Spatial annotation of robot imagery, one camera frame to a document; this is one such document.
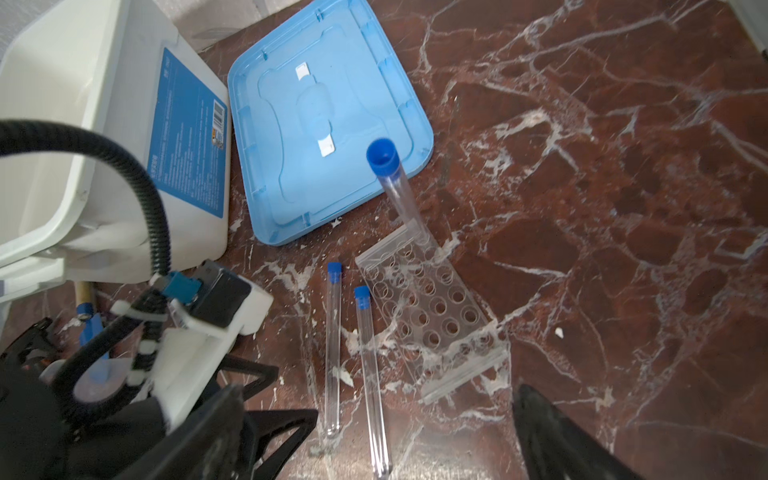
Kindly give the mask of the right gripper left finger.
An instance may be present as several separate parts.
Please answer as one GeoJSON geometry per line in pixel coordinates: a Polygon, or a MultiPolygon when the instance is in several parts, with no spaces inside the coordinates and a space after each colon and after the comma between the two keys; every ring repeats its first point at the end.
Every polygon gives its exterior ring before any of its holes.
{"type": "Polygon", "coordinates": [[[119,479],[230,479],[244,420],[243,387],[229,385],[123,470],[119,479]]]}

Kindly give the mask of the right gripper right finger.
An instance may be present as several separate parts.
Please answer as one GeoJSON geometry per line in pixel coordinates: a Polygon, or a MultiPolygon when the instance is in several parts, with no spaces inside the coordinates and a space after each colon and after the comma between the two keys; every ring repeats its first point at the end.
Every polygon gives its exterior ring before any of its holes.
{"type": "Polygon", "coordinates": [[[532,386],[516,388],[512,412],[530,479],[640,477],[532,386]]]}

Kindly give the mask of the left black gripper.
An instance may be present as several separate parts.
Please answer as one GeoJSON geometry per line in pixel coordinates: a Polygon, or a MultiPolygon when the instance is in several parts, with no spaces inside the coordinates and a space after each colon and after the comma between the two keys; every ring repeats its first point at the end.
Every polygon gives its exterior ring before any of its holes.
{"type": "MultiPolygon", "coordinates": [[[[52,390],[38,377],[32,358],[42,350],[57,355],[48,338],[53,321],[32,324],[1,354],[1,476],[4,479],[119,479],[129,465],[171,432],[166,430],[159,403],[148,398],[80,428],[65,424],[52,390]]],[[[275,366],[227,355],[218,368],[250,374],[240,385],[245,400],[276,379],[275,366]]],[[[192,412],[225,387],[211,379],[192,412]]],[[[315,409],[246,410],[234,475],[230,479],[274,479],[316,427],[315,409]]]]}

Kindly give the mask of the clear test tube rack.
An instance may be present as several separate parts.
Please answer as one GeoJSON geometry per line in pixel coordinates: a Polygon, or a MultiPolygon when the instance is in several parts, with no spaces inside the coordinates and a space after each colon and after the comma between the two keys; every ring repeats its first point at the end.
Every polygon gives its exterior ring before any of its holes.
{"type": "Polygon", "coordinates": [[[508,344],[431,235],[416,237],[412,226],[403,225],[358,255],[355,264],[393,329],[424,403],[504,363],[508,344]]]}

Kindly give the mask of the white plastic storage bin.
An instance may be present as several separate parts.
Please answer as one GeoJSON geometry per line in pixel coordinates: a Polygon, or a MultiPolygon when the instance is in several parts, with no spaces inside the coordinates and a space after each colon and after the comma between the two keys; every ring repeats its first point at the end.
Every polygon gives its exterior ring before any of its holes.
{"type": "Polygon", "coordinates": [[[63,1],[1,63],[1,298],[227,245],[230,102],[152,1],[63,1]]]}

